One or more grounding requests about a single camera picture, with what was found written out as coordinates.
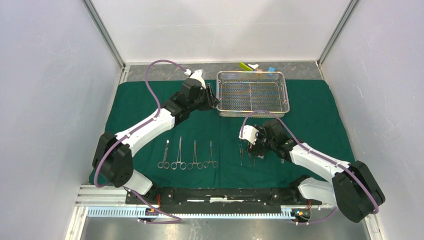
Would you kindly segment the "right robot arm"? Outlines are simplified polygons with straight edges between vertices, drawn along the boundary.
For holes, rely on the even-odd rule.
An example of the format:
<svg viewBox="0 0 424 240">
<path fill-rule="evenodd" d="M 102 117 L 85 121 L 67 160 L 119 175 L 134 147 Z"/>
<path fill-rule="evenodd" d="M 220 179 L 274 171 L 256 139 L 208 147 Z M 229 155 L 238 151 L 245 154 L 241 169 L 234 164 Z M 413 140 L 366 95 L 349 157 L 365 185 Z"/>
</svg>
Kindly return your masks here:
<svg viewBox="0 0 424 240">
<path fill-rule="evenodd" d="M 375 215 L 386 197 L 369 167 L 361 161 L 348 162 L 324 154 L 296 138 L 280 118 L 263 125 L 243 124 L 239 139 L 246 151 L 259 158 L 273 152 L 278 158 L 320 176 L 301 176 L 292 182 L 289 199 L 295 204 L 317 200 L 336 207 L 348 220 L 358 223 Z"/>
</svg>

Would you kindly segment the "steel forceps with ring handles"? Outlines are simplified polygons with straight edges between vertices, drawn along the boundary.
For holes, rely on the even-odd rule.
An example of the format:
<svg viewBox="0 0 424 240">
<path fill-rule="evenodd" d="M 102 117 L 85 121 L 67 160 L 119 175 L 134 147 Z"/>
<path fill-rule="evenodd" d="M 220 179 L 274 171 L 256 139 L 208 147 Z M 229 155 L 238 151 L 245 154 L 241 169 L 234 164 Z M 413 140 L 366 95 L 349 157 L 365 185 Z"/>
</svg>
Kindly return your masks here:
<svg viewBox="0 0 424 240">
<path fill-rule="evenodd" d="M 182 160 L 182 137 L 179 138 L 176 161 L 174 161 L 170 164 L 170 168 L 172 170 L 176 170 L 178 168 L 180 170 L 187 169 L 187 164 L 185 162 L 183 162 L 183 160 Z"/>
</svg>

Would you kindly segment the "green surgical cloth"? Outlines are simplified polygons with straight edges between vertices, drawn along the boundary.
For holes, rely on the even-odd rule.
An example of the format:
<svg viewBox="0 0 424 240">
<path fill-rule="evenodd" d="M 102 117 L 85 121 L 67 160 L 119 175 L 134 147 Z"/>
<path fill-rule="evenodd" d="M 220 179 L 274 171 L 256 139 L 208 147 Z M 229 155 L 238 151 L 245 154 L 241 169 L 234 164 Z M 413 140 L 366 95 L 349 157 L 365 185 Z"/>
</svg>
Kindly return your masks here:
<svg viewBox="0 0 424 240">
<path fill-rule="evenodd" d="M 295 136 L 314 149 L 347 162 L 355 160 L 348 135 L 329 86 L 323 80 L 288 79 L 286 81 L 290 110 L 282 121 Z M 162 133 L 149 142 L 133 158 L 133 166 L 161 187 L 175 188 L 284 188 L 301 175 L 313 176 L 308 169 L 287 161 L 284 164 L 269 152 L 264 159 L 243 154 L 243 166 L 239 152 L 241 141 L 238 132 L 243 123 L 241 117 L 222 117 L 216 110 L 194 111 L 189 118 Z M 182 161 L 193 160 L 196 140 L 197 160 L 209 159 L 210 141 L 213 159 L 218 167 L 192 170 L 160 169 L 169 140 L 167 161 L 176 161 L 179 139 L 182 137 Z"/>
</svg>

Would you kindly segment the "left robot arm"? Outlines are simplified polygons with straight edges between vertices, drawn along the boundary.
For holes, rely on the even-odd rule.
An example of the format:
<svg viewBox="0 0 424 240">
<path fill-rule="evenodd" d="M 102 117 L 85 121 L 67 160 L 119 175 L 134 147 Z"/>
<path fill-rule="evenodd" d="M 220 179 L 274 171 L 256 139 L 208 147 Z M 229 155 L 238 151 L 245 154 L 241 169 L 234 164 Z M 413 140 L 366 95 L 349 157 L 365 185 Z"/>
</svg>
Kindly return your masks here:
<svg viewBox="0 0 424 240">
<path fill-rule="evenodd" d="M 92 162 L 94 185 L 103 187 L 99 183 L 102 176 L 116 188 L 137 192 L 145 204 L 153 203 L 157 190 L 147 176 L 134 169 L 133 157 L 156 137 L 187 120 L 192 112 L 215 109 L 218 103 L 210 83 L 187 78 L 179 91 L 144 120 L 116 134 L 103 133 Z"/>
</svg>

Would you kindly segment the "metal mesh instrument tray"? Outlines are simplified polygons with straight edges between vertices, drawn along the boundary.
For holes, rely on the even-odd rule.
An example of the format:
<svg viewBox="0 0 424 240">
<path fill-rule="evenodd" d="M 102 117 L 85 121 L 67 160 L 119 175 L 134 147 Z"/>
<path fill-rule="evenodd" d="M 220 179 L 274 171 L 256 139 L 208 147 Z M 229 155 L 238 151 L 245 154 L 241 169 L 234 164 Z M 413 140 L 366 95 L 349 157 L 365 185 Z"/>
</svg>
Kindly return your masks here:
<svg viewBox="0 0 424 240">
<path fill-rule="evenodd" d="M 220 71 L 216 96 L 221 117 L 246 117 L 266 110 L 281 118 L 290 111 L 286 79 L 280 71 Z"/>
</svg>

